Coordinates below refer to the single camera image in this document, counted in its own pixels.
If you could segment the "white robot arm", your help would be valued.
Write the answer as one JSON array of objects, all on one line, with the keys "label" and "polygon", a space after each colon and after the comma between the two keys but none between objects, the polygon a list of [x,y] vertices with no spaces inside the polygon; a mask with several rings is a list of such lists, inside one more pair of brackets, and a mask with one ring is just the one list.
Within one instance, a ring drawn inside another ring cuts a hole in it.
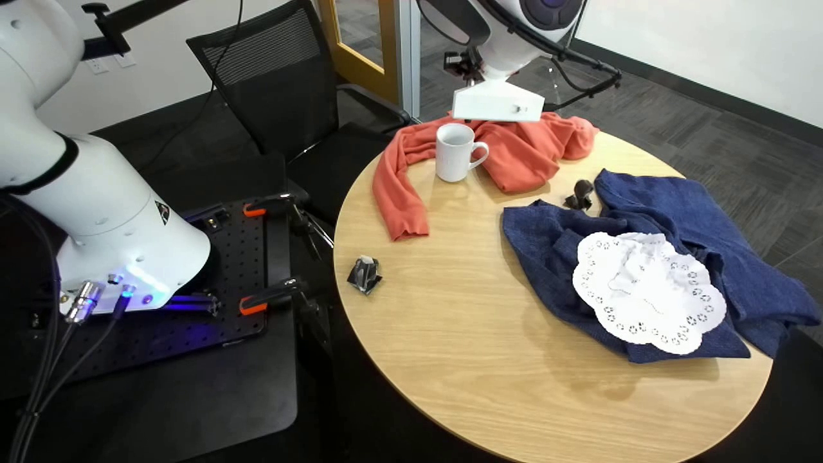
[{"label": "white robot arm", "polygon": [[60,0],[2,0],[0,189],[66,234],[57,254],[66,293],[105,284],[163,307],[203,270],[212,243],[110,141],[42,122],[38,105],[72,78],[82,50]]}]

